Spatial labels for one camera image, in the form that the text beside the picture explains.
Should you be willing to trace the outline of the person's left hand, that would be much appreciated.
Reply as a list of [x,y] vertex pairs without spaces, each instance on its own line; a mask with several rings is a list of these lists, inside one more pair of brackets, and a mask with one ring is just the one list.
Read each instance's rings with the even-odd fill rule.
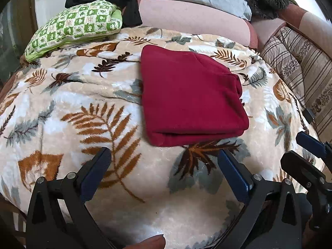
[[159,234],[143,240],[140,243],[132,244],[126,246],[124,249],[164,249],[166,245],[166,240],[163,234]]

